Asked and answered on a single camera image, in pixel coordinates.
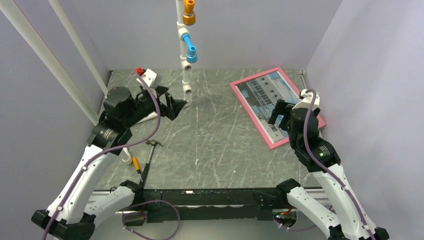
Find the pink photo frame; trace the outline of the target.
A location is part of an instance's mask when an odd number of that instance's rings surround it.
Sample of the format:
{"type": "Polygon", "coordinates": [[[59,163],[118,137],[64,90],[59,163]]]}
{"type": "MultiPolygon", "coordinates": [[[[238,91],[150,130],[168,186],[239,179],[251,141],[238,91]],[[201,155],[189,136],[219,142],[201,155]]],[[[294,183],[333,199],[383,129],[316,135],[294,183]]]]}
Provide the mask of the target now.
{"type": "Polygon", "coordinates": [[[275,124],[268,124],[268,120],[277,100],[296,106],[302,90],[280,67],[239,79],[230,87],[269,149],[289,143],[289,134],[279,128],[282,116],[277,117],[275,124]]]}

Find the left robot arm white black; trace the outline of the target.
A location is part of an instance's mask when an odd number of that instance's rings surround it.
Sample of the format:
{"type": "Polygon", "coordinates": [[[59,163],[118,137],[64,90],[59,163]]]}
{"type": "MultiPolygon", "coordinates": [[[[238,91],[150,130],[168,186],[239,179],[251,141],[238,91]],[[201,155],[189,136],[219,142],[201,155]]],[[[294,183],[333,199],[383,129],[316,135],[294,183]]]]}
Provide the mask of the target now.
{"type": "Polygon", "coordinates": [[[136,96],[126,87],[112,88],[74,173],[53,203],[35,211],[31,221],[44,230],[44,236],[88,240],[115,212],[127,207],[139,209],[144,203],[144,188],[130,180],[94,203],[89,199],[109,165],[129,146],[133,125],[152,113],[174,120],[186,104],[173,98],[165,86],[142,88],[136,96]]]}

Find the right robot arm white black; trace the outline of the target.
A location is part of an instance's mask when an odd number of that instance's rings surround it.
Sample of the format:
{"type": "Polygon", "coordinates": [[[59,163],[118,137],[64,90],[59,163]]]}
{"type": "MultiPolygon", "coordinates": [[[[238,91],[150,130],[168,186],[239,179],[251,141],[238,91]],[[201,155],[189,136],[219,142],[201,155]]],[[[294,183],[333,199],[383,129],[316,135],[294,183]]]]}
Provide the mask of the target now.
{"type": "Polygon", "coordinates": [[[276,203],[300,210],[329,240],[388,240],[387,230],[376,226],[353,193],[335,148],[320,136],[319,112],[318,107],[309,110],[279,99],[268,123],[282,116],[279,128],[287,131],[290,147],[318,181],[333,209],[309,196],[292,178],[276,186],[276,203]]]}

